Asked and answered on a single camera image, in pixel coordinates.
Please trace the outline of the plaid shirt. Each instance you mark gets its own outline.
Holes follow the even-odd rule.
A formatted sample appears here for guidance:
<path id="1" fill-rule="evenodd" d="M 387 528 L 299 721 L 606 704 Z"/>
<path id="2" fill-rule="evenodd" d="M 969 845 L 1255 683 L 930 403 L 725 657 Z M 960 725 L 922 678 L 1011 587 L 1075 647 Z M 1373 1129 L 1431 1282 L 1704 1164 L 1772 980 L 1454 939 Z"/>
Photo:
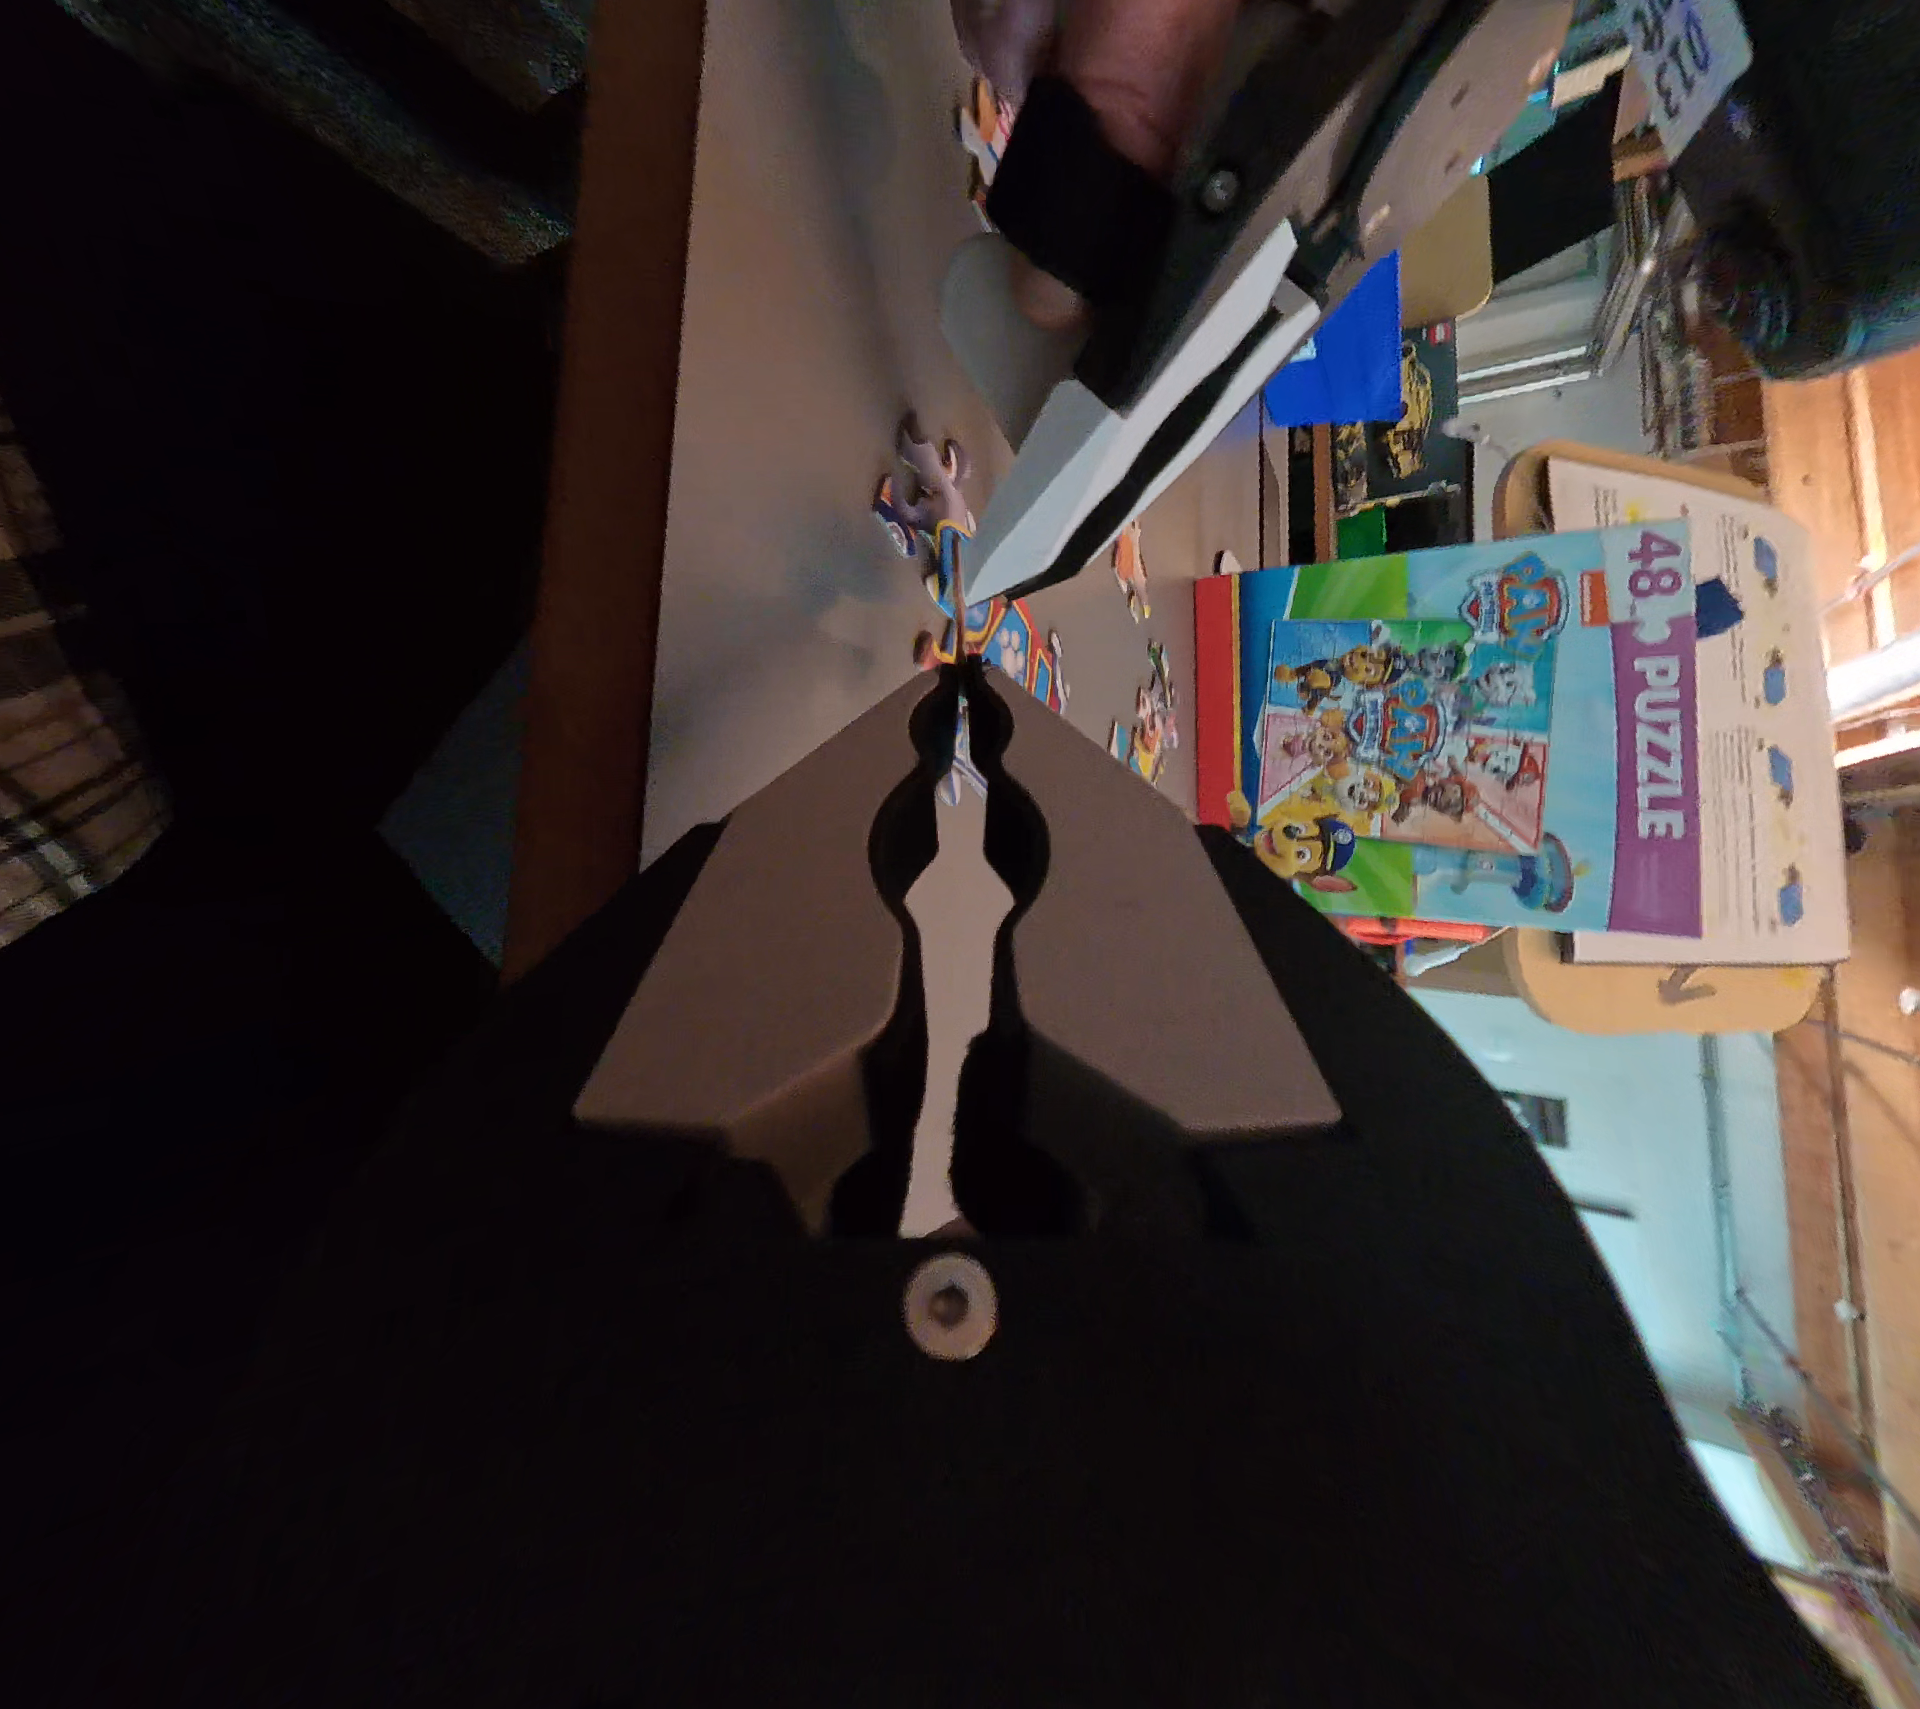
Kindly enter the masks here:
<path id="1" fill-rule="evenodd" d="M 2 416 L 2 945 L 125 877 L 173 821 L 58 520 Z"/>

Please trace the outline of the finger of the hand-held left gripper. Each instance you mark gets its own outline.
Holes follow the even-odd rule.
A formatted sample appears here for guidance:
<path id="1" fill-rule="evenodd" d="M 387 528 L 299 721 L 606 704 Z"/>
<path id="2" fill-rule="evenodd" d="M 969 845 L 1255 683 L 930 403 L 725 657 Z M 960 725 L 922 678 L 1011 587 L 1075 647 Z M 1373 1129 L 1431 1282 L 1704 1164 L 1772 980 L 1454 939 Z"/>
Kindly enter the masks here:
<path id="1" fill-rule="evenodd" d="M 1322 303 L 1302 289 L 1281 289 L 1247 334 L 1206 376 L 1198 376 L 1164 410 L 1150 433 L 1130 432 L 1127 461 L 1079 510 L 1043 582 L 1054 587 L 1084 570 L 1120 528 L 1141 517 L 1242 410 L 1261 386 L 1302 347 L 1324 318 Z"/>
<path id="2" fill-rule="evenodd" d="M 1224 294 L 1189 323 L 1136 402 L 1111 405 L 1075 376 L 1053 387 L 1011 473 L 976 521 L 970 551 L 976 598 L 1048 588 L 1044 566 L 1077 511 L 1089 507 L 1129 460 L 1130 433 L 1150 433 L 1164 410 L 1223 362 L 1276 291 L 1302 289 L 1288 276 L 1299 247 L 1291 220 L 1267 234 Z"/>

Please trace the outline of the assembled logo puzzle section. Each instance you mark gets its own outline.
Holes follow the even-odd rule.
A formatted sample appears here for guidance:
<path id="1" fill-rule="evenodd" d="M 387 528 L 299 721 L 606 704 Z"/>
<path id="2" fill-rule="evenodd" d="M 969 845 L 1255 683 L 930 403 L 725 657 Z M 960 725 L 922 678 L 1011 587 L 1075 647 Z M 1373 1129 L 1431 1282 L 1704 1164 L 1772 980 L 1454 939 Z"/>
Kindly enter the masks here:
<path id="1" fill-rule="evenodd" d="M 936 620 L 916 637 L 914 665 L 932 670 L 973 655 L 1048 711 L 1067 712 L 1061 634 L 1039 624 L 1022 598 L 976 598 L 970 546 L 973 536 L 957 521 L 938 521 L 932 531 L 924 591 Z"/>

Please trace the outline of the pale plywood panel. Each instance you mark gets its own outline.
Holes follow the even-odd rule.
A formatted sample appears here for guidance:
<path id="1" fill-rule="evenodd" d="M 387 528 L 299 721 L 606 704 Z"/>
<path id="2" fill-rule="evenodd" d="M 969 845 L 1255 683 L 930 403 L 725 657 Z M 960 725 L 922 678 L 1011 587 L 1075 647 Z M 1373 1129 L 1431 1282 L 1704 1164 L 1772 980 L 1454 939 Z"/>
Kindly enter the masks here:
<path id="1" fill-rule="evenodd" d="M 1552 516 L 1541 489 L 1543 457 L 1550 444 L 1592 448 L 1545 441 L 1514 456 L 1501 473 L 1494 493 L 1496 536 L 1552 529 Z M 1597 449 L 1605 457 L 1649 456 Z M 1709 461 L 1691 463 L 1737 475 Z M 1656 1031 L 1770 1035 L 1799 1024 L 1812 1011 L 1825 973 L 1837 966 L 1592 966 L 1572 960 L 1571 939 L 1572 934 L 1521 931 L 1502 940 L 1505 960 L 1517 992 L 1538 1016 L 1588 1035 Z"/>

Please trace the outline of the yellow dog puzzle piece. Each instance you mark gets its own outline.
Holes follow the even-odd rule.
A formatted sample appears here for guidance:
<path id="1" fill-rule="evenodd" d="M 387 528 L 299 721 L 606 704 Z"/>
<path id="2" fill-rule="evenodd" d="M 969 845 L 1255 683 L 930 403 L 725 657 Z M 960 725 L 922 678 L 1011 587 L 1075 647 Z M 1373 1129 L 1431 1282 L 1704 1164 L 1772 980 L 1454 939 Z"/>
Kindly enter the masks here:
<path id="1" fill-rule="evenodd" d="M 1178 693 L 1162 641 L 1147 642 L 1147 677 L 1136 689 L 1132 721 L 1116 721 L 1111 754 L 1143 782 L 1160 786 L 1170 754 L 1181 747 Z"/>

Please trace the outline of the blue plastic bin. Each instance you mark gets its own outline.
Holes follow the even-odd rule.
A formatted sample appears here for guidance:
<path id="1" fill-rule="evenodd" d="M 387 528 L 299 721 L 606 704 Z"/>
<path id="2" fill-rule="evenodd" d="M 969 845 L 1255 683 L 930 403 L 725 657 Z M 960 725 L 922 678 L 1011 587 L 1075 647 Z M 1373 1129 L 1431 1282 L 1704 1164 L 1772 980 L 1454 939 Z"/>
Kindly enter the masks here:
<path id="1" fill-rule="evenodd" d="M 1402 413 L 1400 255 L 1383 255 L 1261 390 L 1267 425 L 1389 422 Z"/>

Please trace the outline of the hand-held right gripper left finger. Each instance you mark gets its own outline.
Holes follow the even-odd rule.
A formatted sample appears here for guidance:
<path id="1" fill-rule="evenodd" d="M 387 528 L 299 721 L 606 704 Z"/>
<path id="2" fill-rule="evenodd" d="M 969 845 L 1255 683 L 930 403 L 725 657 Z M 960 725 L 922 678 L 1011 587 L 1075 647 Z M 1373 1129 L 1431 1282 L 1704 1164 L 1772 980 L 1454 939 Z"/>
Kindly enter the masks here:
<path id="1" fill-rule="evenodd" d="M 897 792 L 950 751 L 950 674 L 920 674 L 742 801 L 667 929 L 575 1121 L 768 1168 L 815 1235 L 876 1148 L 862 1060 L 901 1005 L 901 896 L 875 871 Z"/>

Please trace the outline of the white printed paper sheet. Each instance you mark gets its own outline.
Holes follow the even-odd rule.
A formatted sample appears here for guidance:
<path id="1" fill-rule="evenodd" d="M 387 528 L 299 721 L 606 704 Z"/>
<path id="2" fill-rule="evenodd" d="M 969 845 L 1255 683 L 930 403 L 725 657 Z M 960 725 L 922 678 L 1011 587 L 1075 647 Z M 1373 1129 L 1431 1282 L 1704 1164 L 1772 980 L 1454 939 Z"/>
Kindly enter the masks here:
<path id="1" fill-rule="evenodd" d="M 1854 947 L 1812 538 L 1760 487 L 1703 463 L 1550 444 L 1555 529 L 1687 520 L 1692 574 L 1741 619 L 1694 657 L 1699 937 L 1572 934 L 1582 966 L 1837 966 Z"/>

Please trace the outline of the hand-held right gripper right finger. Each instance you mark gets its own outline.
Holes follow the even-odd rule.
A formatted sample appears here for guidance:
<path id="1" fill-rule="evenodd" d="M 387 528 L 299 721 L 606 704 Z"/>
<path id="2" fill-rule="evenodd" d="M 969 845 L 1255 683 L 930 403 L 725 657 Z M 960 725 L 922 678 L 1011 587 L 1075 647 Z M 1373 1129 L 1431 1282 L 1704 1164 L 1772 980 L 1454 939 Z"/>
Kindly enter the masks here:
<path id="1" fill-rule="evenodd" d="M 1247 1159 L 1341 1121 L 1187 814 L 970 663 L 982 854 L 1011 895 L 960 1073 L 986 1236 L 1247 1236 Z"/>

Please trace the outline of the colourful puzzle box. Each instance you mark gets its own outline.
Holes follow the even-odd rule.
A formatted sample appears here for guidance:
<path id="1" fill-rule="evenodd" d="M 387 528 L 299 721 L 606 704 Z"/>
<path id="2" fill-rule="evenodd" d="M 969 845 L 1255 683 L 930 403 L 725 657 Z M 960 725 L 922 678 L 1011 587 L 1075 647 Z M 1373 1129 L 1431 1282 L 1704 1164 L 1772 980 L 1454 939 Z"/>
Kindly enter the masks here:
<path id="1" fill-rule="evenodd" d="M 1687 520 L 1195 585 L 1203 822 L 1331 917 L 1706 929 Z"/>

